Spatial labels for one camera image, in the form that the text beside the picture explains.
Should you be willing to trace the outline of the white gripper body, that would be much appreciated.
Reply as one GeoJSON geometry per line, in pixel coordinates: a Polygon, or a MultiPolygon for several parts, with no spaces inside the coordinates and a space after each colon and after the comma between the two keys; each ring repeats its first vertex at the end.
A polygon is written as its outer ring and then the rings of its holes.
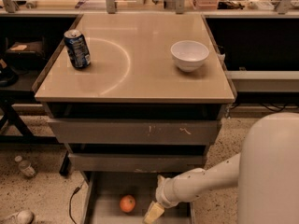
{"type": "Polygon", "coordinates": [[[166,186],[167,182],[169,181],[169,178],[166,178],[165,181],[161,186],[157,186],[155,191],[155,198],[157,203],[162,205],[164,208],[172,208],[178,205],[178,202],[173,201],[171,197],[169,196],[170,189],[166,186]]]}

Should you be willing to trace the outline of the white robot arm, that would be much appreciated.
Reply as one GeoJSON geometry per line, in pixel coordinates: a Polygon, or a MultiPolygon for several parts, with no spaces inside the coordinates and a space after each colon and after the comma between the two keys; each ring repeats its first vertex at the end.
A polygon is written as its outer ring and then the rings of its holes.
{"type": "Polygon", "coordinates": [[[158,177],[143,223],[208,190],[238,187],[237,224],[299,224],[299,115],[276,113],[253,124],[241,152],[214,167],[158,177]]]}

